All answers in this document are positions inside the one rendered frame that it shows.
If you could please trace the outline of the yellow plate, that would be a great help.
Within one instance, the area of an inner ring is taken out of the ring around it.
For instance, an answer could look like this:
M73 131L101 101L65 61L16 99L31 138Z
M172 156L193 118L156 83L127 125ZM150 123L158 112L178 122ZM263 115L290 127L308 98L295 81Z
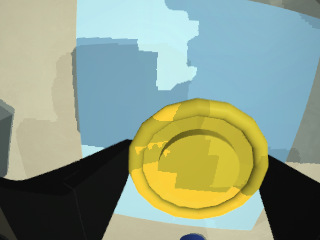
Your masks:
M168 215L209 219L243 207L268 169L255 119L228 101L165 105L140 125L128 149L137 192Z

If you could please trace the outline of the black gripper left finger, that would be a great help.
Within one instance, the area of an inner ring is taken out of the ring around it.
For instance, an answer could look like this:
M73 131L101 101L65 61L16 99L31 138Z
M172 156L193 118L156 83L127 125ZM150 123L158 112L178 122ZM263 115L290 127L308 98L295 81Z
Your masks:
M123 140L27 180L0 177L4 240L103 240L129 177Z

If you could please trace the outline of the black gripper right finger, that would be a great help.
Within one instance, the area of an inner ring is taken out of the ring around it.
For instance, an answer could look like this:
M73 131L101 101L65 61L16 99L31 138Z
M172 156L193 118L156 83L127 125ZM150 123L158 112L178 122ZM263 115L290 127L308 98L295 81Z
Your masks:
M320 183L268 156L260 188L275 240L320 240Z

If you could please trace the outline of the light blue flat mat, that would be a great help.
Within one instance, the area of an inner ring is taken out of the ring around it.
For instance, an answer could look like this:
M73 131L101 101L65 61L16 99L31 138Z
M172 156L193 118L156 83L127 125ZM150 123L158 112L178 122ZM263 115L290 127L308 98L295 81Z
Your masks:
M320 59L320 19L251 0L77 0L83 159L125 139L165 105L228 101L255 119L268 156L287 160ZM116 215L251 231L259 189L209 219L153 208L129 173Z

